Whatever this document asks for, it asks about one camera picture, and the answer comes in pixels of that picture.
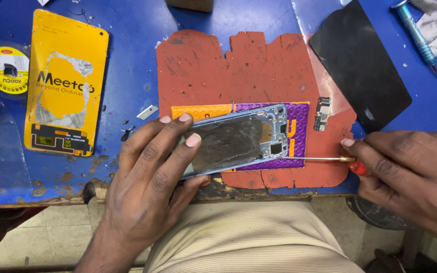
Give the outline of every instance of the smartphone frame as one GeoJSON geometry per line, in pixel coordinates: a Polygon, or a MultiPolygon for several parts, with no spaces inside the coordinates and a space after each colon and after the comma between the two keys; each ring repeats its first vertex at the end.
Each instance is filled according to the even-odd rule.
{"type": "MultiPolygon", "coordinates": [[[[192,130],[200,126],[209,125],[221,121],[228,121],[232,119],[247,117],[247,116],[250,116],[251,118],[257,117],[260,121],[267,122],[271,125],[271,141],[260,143],[260,149],[263,152],[262,158],[254,159],[251,160],[250,162],[242,163],[238,165],[231,164],[230,166],[226,166],[219,169],[207,170],[204,172],[196,172],[193,168],[193,164],[190,163],[186,168],[185,173],[182,176],[182,179],[186,179],[198,175],[236,169],[236,168],[257,164],[261,162],[266,162],[277,158],[285,157],[288,154],[288,123],[287,123],[288,115],[287,115],[286,105],[282,103],[263,106],[254,109],[242,110],[239,112],[229,113],[210,119],[199,120],[193,123],[190,129],[192,130]],[[271,146],[275,144],[281,144],[281,152],[276,154],[271,154],[270,153],[271,146]]],[[[183,141],[185,141],[184,136],[181,137],[179,143],[183,141]]]]}

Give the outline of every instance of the phone repair workbench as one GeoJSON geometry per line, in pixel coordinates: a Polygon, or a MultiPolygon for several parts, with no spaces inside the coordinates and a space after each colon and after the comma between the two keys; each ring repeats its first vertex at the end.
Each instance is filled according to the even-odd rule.
{"type": "MultiPolygon", "coordinates": [[[[391,1],[360,4],[412,98],[382,131],[437,131],[437,79],[389,9],[391,1]]],[[[43,9],[109,33],[94,154],[28,150],[26,101],[0,97],[0,208],[82,204],[92,196],[103,201],[118,169],[123,135],[159,115],[172,115],[172,106],[225,104],[229,110],[221,113],[227,113],[241,103],[309,102],[306,130],[296,132],[306,135],[302,152],[341,155],[343,138],[366,133],[305,41],[344,5],[339,0],[216,0],[213,11],[203,13],[164,1],[50,1],[43,9]],[[326,125],[324,131],[314,129],[319,97],[332,100],[328,123],[318,123],[326,125]],[[159,110],[137,118],[150,105],[159,110]]],[[[40,8],[36,0],[0,2],[0,40],[30,45],[33,12],[40,8]]],[[[412,12],[415,20],[422,16],[412,12]]],[[[288,134],[295,133],[293,124],[288,134]]],[[[340,162],[212,177],[197,199],[346,196],[358,188],[358,177],[340,162]]]]}

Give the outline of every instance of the transparent plastic sheet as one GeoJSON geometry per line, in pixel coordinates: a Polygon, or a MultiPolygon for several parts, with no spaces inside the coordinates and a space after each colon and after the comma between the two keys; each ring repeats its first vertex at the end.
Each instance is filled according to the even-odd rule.
{"type": "Polygon", "coordinates": [[[330,105],[331,116],[347,110],[350,105],[328,71],[326,71],[315,51],[311,48],[309,39],[319,29],[326,17],[335,10],[342,9],[350,1],[351,0],[291,0],[298,25],[303,34],[304,42],[307,45],[319,95],[321,97],[332,98],[330,105]]]}
{"type": "Polygon", "coordinates": [[[13,116],[0,100],[0,200],[16,203],[32,194],[23,146],[13,116]]]}

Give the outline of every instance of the fingernail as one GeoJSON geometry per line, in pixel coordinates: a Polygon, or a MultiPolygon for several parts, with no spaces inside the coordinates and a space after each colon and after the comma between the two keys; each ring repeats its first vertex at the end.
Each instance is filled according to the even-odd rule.
{"type": "Polygon", "coordinates": [[[171,118],[168,116],[164,116],[160,118],[159,121],[161,121],[162,123],[169,123],[171,121],[171,118]]]}
{"type": "Polygon", "coordinates": [[[210,180],[210,176],[209,175],[204,175],[202,183],[207,182],[208,180],[210,180]]]}
{"type": "Polygon", "coordinates": [[[202,138],[200,137],[199,134],[194,133],[185,140],[185,144],[186,144],[186,146],[189,146],[191,148],[191,147],[196,146],[200,142],[201,139],[202,138]]]}
{"type": "Polygon", "coordinates": [[[180,116],[179,120],[180,121],[188,121],[190,118],[191,118],[191,115],[188,113],[185,113],[185,114],[180,116]]]}
{"type": "Polygon", "coordinates": [[[341,141],[341,144],[345,147],[350,147],[355,143],[355,140],[351,140],[351,139],[344,139],[341,141]]]}

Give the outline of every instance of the yellow phone back cover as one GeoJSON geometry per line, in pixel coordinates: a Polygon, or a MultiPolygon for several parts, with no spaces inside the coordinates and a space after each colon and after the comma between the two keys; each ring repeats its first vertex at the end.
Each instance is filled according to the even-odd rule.
{"type": "Polygon", "coordinates": [[[101,28],[34,11],[26,148],[92,155],[108,45],[101,28]]]}

